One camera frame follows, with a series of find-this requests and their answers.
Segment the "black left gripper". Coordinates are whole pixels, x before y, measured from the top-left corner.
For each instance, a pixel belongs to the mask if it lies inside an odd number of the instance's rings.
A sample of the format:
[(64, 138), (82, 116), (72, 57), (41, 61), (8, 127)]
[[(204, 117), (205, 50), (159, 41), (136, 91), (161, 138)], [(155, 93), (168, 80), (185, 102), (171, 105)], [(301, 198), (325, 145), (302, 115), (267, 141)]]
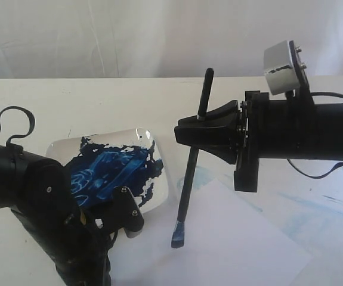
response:
[(48, 218), (50, 257), (66, 285), (109, 285), (106, 242), (95, 218)]

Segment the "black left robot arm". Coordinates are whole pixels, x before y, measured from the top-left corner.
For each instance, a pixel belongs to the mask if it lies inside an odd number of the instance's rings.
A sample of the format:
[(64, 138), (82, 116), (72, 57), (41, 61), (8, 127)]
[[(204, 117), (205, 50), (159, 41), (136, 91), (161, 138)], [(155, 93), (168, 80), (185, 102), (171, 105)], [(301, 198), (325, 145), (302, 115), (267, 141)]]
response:
[(9, 208), (66, 285), (110, 285), (108, 247), (91, 212), (70, 192), (59, 162), (19, 145), (0, 146), (0, 209)]

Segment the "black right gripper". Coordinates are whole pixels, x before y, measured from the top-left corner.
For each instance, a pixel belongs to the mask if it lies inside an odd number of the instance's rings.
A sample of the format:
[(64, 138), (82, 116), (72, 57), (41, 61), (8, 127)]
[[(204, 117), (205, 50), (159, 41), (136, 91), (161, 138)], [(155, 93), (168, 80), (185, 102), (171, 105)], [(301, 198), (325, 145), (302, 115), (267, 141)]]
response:
[(239, 144), (234, 129), (238, 121), (238, 101), (197, 116), (180, 119), (174, 128), (181, 145), (206, 151), (228, 164), (236, 164), (234, 190), (257, 192), (259, 160), (288, 158), (299, 153), (314, 133), (316, 108), (309, 91), (288, 91), (284, 100), (271, 100), (269, 93), (246, 91), (241, 104)]

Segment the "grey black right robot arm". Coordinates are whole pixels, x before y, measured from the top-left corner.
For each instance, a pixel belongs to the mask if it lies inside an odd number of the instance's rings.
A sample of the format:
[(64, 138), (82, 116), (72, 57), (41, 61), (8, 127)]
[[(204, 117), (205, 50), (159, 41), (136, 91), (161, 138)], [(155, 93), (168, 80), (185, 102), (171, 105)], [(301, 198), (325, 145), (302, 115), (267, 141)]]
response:
[(256, 192), (262, 158), (343, 161), (343, 103), (315, 104), (289, 96), (247, 91), (206, 114), (180, 119), (179, 144), (211, 153), (235, 165), (236, 191)]

